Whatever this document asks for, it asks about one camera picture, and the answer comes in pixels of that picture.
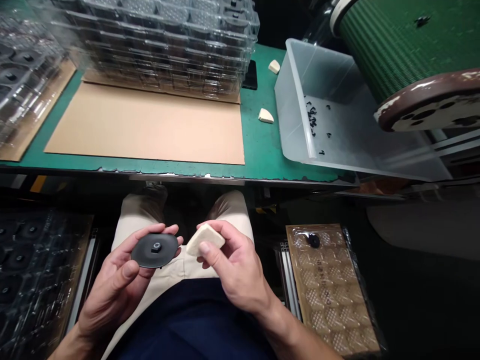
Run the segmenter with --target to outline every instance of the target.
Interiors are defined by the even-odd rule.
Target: navy blue shirt
[[[250,314],[225,296],[220,279],[183,280],[130,326],[108,360],[277,359]]]

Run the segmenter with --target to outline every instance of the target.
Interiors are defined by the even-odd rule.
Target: fingernail
[[[135,274],[135,270],[133,268],[134,265],[131,262],[125,264],[122,270],[123,276],[127,279],[131,278]]]
[[[210,251],[210,246],[206,242],[201,242],[198,246],[198,249],[202,255],[206,255]]]

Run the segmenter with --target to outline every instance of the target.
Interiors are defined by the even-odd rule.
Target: forearm
[[[100,359],[107,346],[104,341],[91,341],[79,334],[78,323],[67,333],[48,360]]]
[[[273,296],[269,310],[256,314],[255,317],[265,329],[279,359],[342,359],[319,336],[294,317],[276,296]]]

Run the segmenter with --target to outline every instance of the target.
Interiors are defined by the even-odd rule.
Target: brown plastic tray
[[[286,232],[303,323],[342,356],[379,352],[340,225],[289,225]],[[310,234],[318,248],[309,245]]]

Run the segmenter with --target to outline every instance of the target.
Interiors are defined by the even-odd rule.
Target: transparent blister tray
[[[39,98],[63,58],[64,50],[41,24],[0,14],[0,147],[25,117],[41,113],[45,103]]]
[[[237,99],[260,26],[251,0],[30,4],[85,80],[219,100]]]
[[[344,357],[379,354],[384,342],[341,227],[290,225],[286,231],[303,323]],[[318,248],[309,236],[317,237]]]
[[[46,359],[63,337],[91,216],[0,213],[0,359]]]

